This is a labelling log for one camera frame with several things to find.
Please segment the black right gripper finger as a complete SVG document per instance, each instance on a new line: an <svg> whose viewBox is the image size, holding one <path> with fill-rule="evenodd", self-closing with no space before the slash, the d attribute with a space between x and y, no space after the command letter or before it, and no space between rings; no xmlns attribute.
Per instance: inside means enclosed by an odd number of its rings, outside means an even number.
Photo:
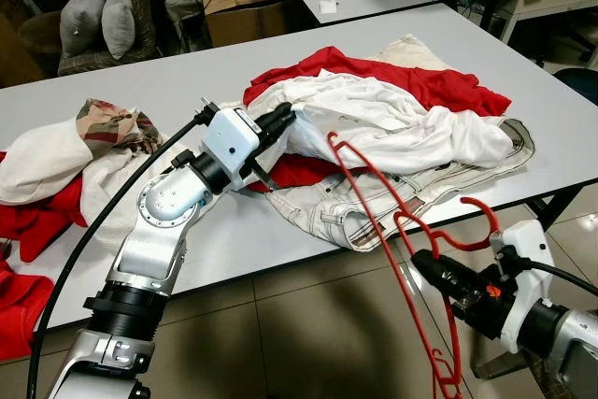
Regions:
<svg viewBox="0 0 598 399"><path fill-rule="evenodd" d="M424 278L461 278L464 266L448 255L435 255L430 249L420 249L413 255L413 266Z"/></svg>
<svg viewBox="0 0 598 399"><path fill-rule="evenodd" d="M443 264L419 264L418 271L441 295L445 295L446 297L456 296L456 276L454 276L451 268L447 268Z"/></svg>

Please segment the red wire hanger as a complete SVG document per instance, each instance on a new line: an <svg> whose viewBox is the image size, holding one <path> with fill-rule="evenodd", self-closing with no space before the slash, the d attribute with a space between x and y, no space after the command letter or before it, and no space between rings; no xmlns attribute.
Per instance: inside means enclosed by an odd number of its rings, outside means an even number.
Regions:
<svg viewBox="0 0 598 399"><path fill-rule="evenodd" d="M401 195L398 194L394 189L392 183L389 181L389 178L384 176L384 174L381 173L379 169L377 169L376 166L372 164L371 161L368 160L361 151L359 151L358 148L351 146L351 144L346 141L342 141L338 133L326 134L326 143L328 143L330 149L332 149L336 163L338 167L340 167L343 174L345 174L346 181L349 182L350 188L354 191L356 198L359 199L360 204L362 204L364 216L370 220L373 232L375 232L377 238L379 238L379 244L381 247L383 247L386 258L388 258L390 266L392 267L394 276L396 277L397 282L401 285L403 296L406 300L407 309L409 309L411 318L413 318L415 323L416 331L418 331L421 344L423 345L424 352L426 352L427 355L427 360L430 362L433 386L435 387L432 399L437 399L439 396L443 396L444 399L463 399L461 392L463 377L461 374L462 357L460 353L460 334L458 334L457 325L456 322L454 322L451 306L449 306L449 297L447 295L443 296L446 317L448 317L449 334L451 335L451 349L448 351L448 355L451 356L451 358L445 358L445 352L433 345L430 338L428 338L427 332L424 331L424 326L422 325L419 315L419 309L418 306L416 306L416 301L413 298L414 293L418 291L409 287L409 282L407 282L406 276L403 275L403 270L400 267L400 263L398 263L396 261L396 257L394 257L392 246L389 245L388 234L386 234L383 227L381 227L379 220L377 220L377 217L375 214L373 214L373 211L370 207L370 202L364 198L363 191L360 189L358 182L356 182L353 171L351 171L349 165L345 163L345 160L342 159L340 155L341 149L346 148L350 150L356 155L356 157L358 157L358 159L362 160L366 171L373 174L373 176L376 176L377 180L379 180L385 189L389 191L389 194L392 195L392 199L394 202L396 202L398 207L397 210L394 211L392 220L394 224L397 225L398 235L402 238L403 245L406 246L406 252L409 253L409 255L414 255L415 251L413 250L413 246L411 246L409 237L407 237L406 229L403 227L402 220L416 223L420 228L420 231L426 234L428 240L430 240L433 258L436 259L439 258L440 255L439 245L437 245L437 241L439 240L443 240L446 242L446 244L456 247L456 249L460 249L463 252L475 252L475 250L485 249L490 245L490 240L488 240L488 238L482 238L481 241L475 242L475 244L464 244L464 242L457 241L456 238L449 236L449 234L446 234L443 231L436 231L436 229L432 228L431 225L424 223L420 217L410 214L410 211L407 210L405 201L403 201Z"/></svg>

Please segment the beige denim garment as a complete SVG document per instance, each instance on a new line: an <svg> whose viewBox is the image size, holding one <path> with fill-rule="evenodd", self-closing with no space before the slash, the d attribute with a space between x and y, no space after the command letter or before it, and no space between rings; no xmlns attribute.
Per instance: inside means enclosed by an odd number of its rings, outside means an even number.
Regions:
<svg viewBox="0 0 598 399"><path fill-rule="evenodd" d="M534 156L535 145L530 131L521 121L505 118L499 129L512 139L513 149L496 167L448 163L414 174L390 174L389 181L400 193L411 214L421 217L424 212L444 202L462 190L487 184L493 178L517 171ZM356 174L364 198L370 202L373 214L379 220L388 238L397 236L397 225L392 217L397 210L392 195L372 174ZM317 238L346 247L356 252L371 252L380 246L370 221L364 216L359 199L340 172L326 177L315 185L282 187L267 192L264 197L280 215Z"/></svg>

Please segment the brown cardboard box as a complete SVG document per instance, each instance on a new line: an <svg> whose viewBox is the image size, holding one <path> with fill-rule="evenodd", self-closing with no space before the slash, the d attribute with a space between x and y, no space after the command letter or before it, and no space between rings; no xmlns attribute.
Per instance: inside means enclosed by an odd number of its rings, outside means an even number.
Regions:
<svg viewBox="0 0 598 399"><path fill-rule="evenodd" d="M286 35L291 0L202 0L214 48Z"/></svg>

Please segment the red shirt white print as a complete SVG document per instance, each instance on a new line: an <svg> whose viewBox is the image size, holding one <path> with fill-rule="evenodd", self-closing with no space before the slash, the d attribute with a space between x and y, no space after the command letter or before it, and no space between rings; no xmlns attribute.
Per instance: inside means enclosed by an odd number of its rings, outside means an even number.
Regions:
<svg viewBox="0 0 598 399"><path fill-rule="evenodd" d="M274 67L254 78L243 94L244 106L273 84L296 78L315 76L322 69L329 73L343 73L362 78L376 78L405 89L423 107L444 106L453 112L473 111L481 117L504 116L511 100L479 84L473 74L453 69L432 70L423 67L404 67L372 59L346 56L335 46L325 46L298 64ZM286 154L270 169L269 176L280 187L315 185L326 177L341 172L340 167L320 157Z"/></svg>

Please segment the cream cloth garment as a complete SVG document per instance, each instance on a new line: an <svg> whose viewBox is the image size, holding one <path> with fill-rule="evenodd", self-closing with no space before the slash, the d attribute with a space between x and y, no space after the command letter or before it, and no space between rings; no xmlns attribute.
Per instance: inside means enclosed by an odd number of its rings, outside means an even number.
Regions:
<svg viewBox="0 0 598 399"><path fill-rule="evenodd" d="M371 61L401 67L419 67L426 70L451 70L451 66L437 58L426 45L413 35L405 35L386 44Z"/></svg>

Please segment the grey pillow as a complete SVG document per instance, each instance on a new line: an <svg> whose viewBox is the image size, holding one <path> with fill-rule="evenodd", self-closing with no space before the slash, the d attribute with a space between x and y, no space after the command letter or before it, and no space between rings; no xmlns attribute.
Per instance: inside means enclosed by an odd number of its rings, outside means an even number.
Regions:
<svg viewBox="0 0 598 399"><path fill-rule="evenodd" d="M77 56L93 44L101 29L106 0L69 0L61 10L60 39L63 57Z"/></svg>
<svg viewBox="0 0 598 399"><path fill-rule="evenodd" d="M135 16L132 0L106 0L102 13L102 33L108 53L120 59L135 44Z"/></svg>

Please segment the white garment plaid hood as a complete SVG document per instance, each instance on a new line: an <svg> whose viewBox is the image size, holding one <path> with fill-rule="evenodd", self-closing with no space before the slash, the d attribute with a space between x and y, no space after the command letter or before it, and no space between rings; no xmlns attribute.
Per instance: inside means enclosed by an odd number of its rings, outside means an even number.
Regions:
<svg viewBox="0 0 598 399"><path fill-rule="evenodd" d="M27 206L81 181L84 225L165 137L138 109L89 99L68 121L18 135L0 161L0 206Z"/></svg>

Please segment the blue round bin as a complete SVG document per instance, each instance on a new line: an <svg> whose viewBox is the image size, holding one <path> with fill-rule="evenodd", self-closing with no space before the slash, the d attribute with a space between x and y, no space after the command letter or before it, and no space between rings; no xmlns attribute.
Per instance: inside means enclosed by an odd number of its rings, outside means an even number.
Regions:
<svg viewBox="0 0 598 399"><path fill-rule="evenodd" d="M586 67L565 67L557 70L554 76L591 103L598 103L598 71Z"/></svg>

